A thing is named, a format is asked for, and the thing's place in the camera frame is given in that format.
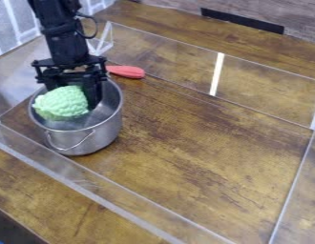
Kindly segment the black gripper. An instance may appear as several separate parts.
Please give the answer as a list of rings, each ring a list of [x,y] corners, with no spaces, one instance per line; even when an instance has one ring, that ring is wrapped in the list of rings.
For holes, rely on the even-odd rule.
[[[94,110],[102,101],[107,71],[106,58],[90,54],[87,40],[92,37],[84,34],[81,27],[44,28],[41,33],[51,57],[32,62],[37,82],[49,91],[69,84],[81,84],[88,108]]]

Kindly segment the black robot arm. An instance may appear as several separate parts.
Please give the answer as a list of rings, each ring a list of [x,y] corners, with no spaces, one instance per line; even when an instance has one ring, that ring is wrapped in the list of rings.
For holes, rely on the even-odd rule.
[[[35,60],[32,67],[37,72],[37,82],[49,91],[68,85],[79,85],[92,110],[103,97],[103,85],[107,80],[107,58],[90,54],[88,39],[96,33],[85,35],[79,17],[83,14],[79,0],[28,0],[41,26],[51,57]]]

